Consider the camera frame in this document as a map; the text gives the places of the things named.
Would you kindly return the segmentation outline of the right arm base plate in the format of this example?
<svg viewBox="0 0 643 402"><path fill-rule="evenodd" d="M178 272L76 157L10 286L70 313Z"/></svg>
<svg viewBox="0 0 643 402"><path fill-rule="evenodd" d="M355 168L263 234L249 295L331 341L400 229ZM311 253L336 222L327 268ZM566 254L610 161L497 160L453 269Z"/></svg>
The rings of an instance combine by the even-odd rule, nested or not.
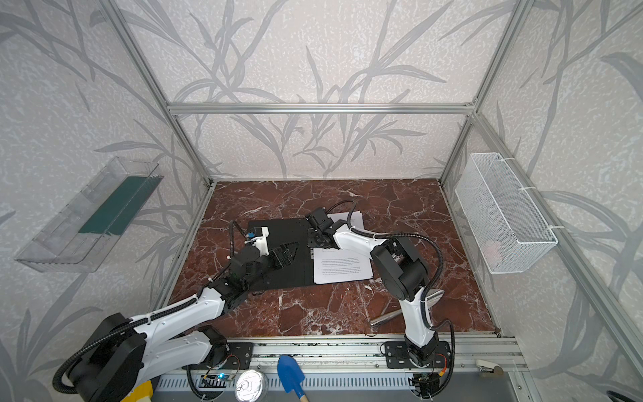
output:
<svg viewBox="0 0 643 402"><path fill-rule="evenodd" d="M444 370L449 367L452 358L450 344L447 341L439 341L435 351L423 364L412 361L404 341L389 341L381 345L380 352L386 359L388 369L401 370Z"/></svg>

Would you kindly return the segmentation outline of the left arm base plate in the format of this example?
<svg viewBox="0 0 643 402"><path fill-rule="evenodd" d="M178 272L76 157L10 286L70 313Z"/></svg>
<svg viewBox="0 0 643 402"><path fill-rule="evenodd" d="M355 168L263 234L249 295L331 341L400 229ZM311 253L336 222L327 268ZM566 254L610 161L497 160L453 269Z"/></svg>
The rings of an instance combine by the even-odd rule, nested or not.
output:
<svg viewBox="0 0 643 402"><path fill-rule="evenodd" d="M217 370L243 371L251 366L254 343L229 343L224 359L215 368Z"/></svg>

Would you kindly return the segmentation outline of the teal folder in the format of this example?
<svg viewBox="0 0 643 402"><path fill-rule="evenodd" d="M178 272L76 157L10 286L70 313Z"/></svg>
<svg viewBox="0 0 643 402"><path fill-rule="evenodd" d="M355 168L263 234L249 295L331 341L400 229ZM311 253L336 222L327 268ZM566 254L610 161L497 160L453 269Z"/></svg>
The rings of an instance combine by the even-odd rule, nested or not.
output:
<svg viewBox="0 0 643 402"><path fill-rule="evenodd" d="M305 218L252 220L244 247L231 257L229 283L244 291L313 286L316 253L343 249L334 238L345 219L325 212Z"/></svg>

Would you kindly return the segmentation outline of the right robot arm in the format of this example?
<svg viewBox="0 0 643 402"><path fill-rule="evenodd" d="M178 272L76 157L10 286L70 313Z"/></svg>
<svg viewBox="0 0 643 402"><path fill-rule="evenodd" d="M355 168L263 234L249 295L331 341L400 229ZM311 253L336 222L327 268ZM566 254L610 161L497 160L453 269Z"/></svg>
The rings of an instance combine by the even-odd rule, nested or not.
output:
<svg viewBox="0 0 643 402"><path fill-rule="evenodd" d="M368 256L386 290L400 302L410 361L426 367L440 341L432 323L430 301L444 292L434 288L445 268L444 256L432 239L415 233L385 234L358 229L346 219L334 220L318 208L306 216L309 246L353 251Z"/></svg>

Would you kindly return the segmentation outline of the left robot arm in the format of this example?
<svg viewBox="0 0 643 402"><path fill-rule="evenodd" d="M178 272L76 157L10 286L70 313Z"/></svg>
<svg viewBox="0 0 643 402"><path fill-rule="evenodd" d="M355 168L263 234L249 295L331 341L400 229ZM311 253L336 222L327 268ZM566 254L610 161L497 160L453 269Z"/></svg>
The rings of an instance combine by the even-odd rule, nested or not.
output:
<svg viewBox="0 0 643 402"><path fill-rule="evenodd" d="M236 309L273 272L292 266L299 254L296 242L274 248L249 243L196 294L132 318L109 316L60 365L54 389L84 401L121 401L153 378L203 363L224 343L207 323Z"/></svg>

